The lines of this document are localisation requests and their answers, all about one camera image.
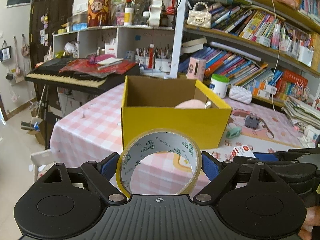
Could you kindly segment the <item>grey toy car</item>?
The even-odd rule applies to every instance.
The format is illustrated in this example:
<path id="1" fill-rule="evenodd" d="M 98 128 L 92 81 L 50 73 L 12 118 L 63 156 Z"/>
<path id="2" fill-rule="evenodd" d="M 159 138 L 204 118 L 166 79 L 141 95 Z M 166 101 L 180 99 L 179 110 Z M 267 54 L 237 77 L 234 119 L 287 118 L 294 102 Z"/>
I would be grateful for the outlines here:
<path id="1" fill-rule="evenodd" d="M 250 129 L 257 129 L 260 124 L 260 118 L 249 114 L 245 117 L 245 126 Z"/>

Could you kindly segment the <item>cream pearl handbag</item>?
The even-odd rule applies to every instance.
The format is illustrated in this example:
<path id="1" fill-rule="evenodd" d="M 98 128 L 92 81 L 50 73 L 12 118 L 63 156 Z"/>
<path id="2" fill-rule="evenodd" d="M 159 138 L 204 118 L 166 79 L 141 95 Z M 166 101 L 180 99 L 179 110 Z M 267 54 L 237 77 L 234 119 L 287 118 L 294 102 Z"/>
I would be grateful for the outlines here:
<path id="1" fill-rule="evenodd" d="M 197 2 L 193 9 L 188 12 L 188 25 L 210 29 L 211 20 L 212 15 L 209 12 L 208 5 L 204 2 Z"/>

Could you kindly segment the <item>white quilted pouch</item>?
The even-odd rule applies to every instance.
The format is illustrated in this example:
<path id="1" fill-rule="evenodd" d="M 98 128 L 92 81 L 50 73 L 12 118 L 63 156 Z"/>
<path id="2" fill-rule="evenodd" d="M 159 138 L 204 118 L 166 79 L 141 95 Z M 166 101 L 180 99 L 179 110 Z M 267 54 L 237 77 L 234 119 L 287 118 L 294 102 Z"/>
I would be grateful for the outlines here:
<path id="1" fill-rule="evenodd" d="M 231 86 L 228 97 L 232 100 L 249 105 L 252 101 L 252 93 L 240 86 Z"/>

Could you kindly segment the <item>red paper stack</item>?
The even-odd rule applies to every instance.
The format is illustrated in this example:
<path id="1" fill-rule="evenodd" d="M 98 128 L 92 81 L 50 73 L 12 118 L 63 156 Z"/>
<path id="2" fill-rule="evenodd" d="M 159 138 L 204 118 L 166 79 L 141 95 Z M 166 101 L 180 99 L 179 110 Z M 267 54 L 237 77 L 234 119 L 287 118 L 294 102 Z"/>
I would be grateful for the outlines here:
<path id="1" fill-rule="evenodd" d="M 80 72 L 89 75 L 124 74 L 136 65 L 135 62 L 118 59 L 114 63 L 90 63 L 88 59 L 76 59 L 59 70 L 60 73 Z"/>

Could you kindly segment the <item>yellow adhesive tape roll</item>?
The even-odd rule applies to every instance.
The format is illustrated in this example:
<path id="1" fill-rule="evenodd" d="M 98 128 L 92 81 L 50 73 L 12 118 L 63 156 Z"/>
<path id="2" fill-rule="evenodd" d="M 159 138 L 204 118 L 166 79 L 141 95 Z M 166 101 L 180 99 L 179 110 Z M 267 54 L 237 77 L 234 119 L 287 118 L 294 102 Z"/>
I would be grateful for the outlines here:
<path id="1" fill-rule="evenodd" d="M 191 194 L 201 173 L 201 151 L 193 139 L 154 129 L 129 142 L 120 155 L 116 182 L 132 194 Z"/>

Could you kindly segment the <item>white jar green lid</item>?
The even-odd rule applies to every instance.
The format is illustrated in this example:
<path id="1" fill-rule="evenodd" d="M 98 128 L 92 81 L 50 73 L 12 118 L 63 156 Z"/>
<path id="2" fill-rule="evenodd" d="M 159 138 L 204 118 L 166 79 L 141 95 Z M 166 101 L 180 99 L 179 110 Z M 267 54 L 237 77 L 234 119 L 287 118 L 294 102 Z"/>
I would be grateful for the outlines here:
<path id="1" fill-rule="evenodd" d="M 224 98 L 227 93 L 229 78 L 219 74 L 212 74 L 209 88 L 220 98 Z"/>

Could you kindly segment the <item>stack of newspapers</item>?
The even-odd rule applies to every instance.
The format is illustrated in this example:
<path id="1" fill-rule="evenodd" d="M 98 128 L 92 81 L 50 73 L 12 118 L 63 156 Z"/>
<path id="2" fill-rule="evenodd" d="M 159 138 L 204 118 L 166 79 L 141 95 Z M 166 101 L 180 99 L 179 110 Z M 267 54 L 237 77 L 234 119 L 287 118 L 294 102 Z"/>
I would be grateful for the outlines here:
<path id="1" fill-rule="evenodd" d="M 284 101 L 282 110 L 286 113 L 287 118 L 300 129 L 306 128 L 311 125 L 319 129 L 319 110 L 304 103 L 292 96 L 288 96 Z"/>

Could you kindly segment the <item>fortune god figure box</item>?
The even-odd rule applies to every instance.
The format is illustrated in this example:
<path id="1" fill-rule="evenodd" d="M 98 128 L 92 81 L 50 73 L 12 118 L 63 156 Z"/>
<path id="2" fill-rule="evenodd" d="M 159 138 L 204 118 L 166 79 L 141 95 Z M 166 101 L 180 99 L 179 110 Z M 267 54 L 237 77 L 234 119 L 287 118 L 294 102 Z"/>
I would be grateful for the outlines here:
<path id="1" fill-rule="evenodd" d="M 88 0 L 87 27 L 103 27 L 111 22 L 112 0 Z"/>

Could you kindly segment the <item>white small box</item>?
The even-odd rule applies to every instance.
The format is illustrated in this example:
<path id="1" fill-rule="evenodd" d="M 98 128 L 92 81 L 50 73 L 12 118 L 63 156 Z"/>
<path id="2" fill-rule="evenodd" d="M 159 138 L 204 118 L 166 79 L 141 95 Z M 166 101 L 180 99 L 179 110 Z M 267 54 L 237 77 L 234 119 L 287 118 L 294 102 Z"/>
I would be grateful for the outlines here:
<path id="1" fill-rule="evenodd" d="M 255 158 L 255 155 L 247 145 L 236 146 L 231 152 L 232 158 L 236 156 Z"/>

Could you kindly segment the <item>black electronic keyboard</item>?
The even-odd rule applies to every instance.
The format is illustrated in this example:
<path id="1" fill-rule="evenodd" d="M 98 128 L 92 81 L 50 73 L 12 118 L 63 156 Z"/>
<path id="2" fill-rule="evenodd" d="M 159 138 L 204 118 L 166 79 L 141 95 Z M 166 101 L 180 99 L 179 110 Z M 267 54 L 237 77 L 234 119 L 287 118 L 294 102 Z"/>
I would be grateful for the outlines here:
<path id="1" fill-rule="evenodd" d="M 139 75 L 139 64 L 124 74 L 89 75 L 80 72 L 60 73 L 59 70 L 76 59 L 53 59 L 33 69 L 25 81 L 100 95 L 125 81 L 129 75 Z"/>

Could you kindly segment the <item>yellow cardboard box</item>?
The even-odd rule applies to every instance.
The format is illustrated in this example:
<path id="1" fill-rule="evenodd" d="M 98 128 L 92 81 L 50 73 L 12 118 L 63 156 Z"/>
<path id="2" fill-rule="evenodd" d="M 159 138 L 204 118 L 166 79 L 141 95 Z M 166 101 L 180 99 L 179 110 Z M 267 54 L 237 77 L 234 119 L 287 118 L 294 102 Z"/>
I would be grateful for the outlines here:
<path id="1" fill-rule="evenodd" d="M 205 109 L 176 109 L 197 99 Z M 216 148 L 232 108 L 199 80 L 127 76 L 121 106 L 123 146 L 153 129 L 170 129 L 192 138 L 200 149 Z"/>

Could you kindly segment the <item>pink plush toy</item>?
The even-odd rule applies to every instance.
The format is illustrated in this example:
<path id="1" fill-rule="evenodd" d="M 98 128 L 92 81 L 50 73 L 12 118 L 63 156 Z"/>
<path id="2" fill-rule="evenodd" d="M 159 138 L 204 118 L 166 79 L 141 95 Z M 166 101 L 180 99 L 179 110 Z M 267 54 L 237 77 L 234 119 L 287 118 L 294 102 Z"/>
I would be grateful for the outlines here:
<path id="1" fill-rule="evenodd" d="M 190 99 L 178 104 L 176 109 L 205 109 L 206 104 L 197 99 Z"/>

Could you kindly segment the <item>white desk shelf unit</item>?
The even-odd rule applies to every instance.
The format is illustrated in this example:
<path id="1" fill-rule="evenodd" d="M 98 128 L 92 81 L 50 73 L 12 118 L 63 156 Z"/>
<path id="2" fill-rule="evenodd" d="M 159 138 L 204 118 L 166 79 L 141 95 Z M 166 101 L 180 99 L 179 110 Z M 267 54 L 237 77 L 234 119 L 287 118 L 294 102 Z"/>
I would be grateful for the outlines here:
<path id="1" fill-rule="evenodd" d="M 170 72 L 152 73 L 150 75 L 164 79 L 174 79 L 178 76 L 185 3 L 186 0 L 177 0 L 175 21 L 169 27 L 108 25 L 55 34 L 53 35 L 53 52 L 61 51 L 65 44 L 71 40 L 78 42 L 78 57 L 80 58 L 97 51 L 99 47 L 103 47 L 112 38 L 115 38 L 116 41 L 111 49 L 116 52 L 118 58 L 124 58 L 127 51 L 135 51 L 136 48 L 148 48 L 150 44 L 157 47 L 169 46 L 172 49 Z"/>

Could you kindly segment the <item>cartoon desk mat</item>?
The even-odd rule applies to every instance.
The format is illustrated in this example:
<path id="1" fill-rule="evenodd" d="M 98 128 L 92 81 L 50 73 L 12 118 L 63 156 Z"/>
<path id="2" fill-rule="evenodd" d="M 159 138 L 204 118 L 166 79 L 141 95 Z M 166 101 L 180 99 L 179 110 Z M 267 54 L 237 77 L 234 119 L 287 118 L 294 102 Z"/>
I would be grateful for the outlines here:
<path id="1" fill-rule="evenodd" d="M 257 129 L 245 126 L 245 117 L 249 114 L 260 118 Z M 227 139 L 227 131 L 235 127 L 241 127 L 241 134 L 233 139 Z M 241 145 L 247 145 L 252 152 L 266 153 L 302 148 L 299 137 L 300 133 L 283 113 L 261 106 L 234 107 L 219 145 L 216 148 L 204 148 L 203 150 L 223 161 L 231 159 L 233 148 Z"/>

